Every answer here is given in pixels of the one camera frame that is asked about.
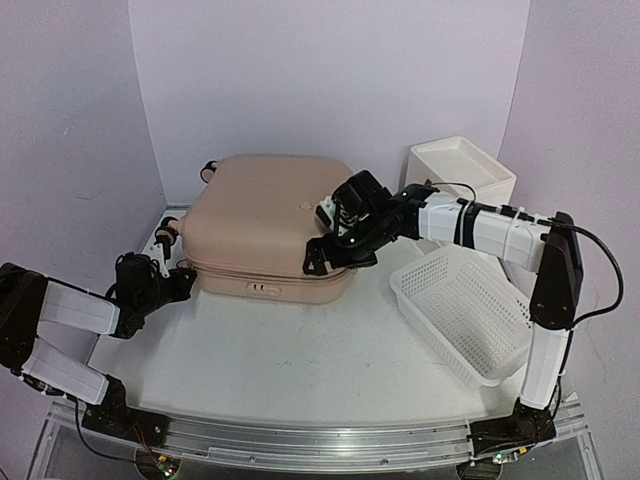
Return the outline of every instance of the pink suitcase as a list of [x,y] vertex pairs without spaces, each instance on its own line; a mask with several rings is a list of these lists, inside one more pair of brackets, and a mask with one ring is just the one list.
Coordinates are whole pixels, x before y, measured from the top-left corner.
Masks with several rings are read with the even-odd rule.
[[352,270],[310,277],[302,264],[307,241],[325,233],[316,205],[351,175],[318,157],[236,156],[205,167],[209,184],[177,225],[200,287],[312,304],[340,297]]

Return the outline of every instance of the robotic arm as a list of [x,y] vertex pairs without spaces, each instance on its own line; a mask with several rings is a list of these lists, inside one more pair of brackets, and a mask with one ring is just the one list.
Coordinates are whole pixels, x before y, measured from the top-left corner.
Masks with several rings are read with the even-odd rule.
[[132,441],[139,429],[148,444],[161,445],[166,416],[128,407],[120,380],[67,357],[37,331],[40,322],[52,322],[128,339],[144,326],[146,315],[190,298],[195,271],[165,265],[172,233],[163,225],[150,255],[118,258],[116,283],[106,296],[5,263],[0,268],[0,364],[45,395],[86,402],[85,428]]
[[511,416],[472,423],[471,439],[475,457],[482,458],[555,437],[548,407],[565,361],[583,278],[569,215],[530,215],[456,198],[430,185],[409,185],[391,195],[368,171],[341,185],[316,214],[331,232],[307,243],[307,275],[326,275],[327,263],[334,269],[375,265],[375,251],[401,236],[453,243],[535,272],[533,340],[520,397]]

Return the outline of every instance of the lavender wall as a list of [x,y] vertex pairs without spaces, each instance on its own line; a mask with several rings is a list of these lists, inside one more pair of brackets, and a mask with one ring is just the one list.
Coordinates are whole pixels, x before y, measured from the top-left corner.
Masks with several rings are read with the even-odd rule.
[[[0,4],[0,262],[96,290],[165,205],[126,0]],[[94,336],[40,332],[76,356]],[[49,402],[0,368],[0,466],[24,478]]]
[[[573,214],[610,246],[626,301],[580,328],[570,369],[609,480],[640,471],[640,5],[532,0],[500,160],[515,202]],[[588,241],[585,303],[615,298],[611,269]]]
[[211,158],[327,155],[395,188],[408,146],[465,135],[497,154],[528,0],[131,0],[169,203]]

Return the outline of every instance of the white plastic basket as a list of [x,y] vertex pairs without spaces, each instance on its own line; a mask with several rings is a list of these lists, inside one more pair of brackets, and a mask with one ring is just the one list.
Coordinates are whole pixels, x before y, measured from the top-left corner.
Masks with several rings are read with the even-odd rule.
[[468,387],[495,387],[526,362],[529,301],[470,250],[449,245],[391,275],[402,314]]

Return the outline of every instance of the white table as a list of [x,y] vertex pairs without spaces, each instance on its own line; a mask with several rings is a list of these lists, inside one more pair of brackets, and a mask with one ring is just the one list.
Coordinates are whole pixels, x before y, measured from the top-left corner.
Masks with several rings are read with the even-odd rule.
[[90,365],[121,379],[131,406],[221,420],[371,426],[509,414],[524,369],[469,390],[397,311],[389,276],[419,254],[409,240],[381,249],[379,265],[329,305],[195,287],[132,339],[100,338]]

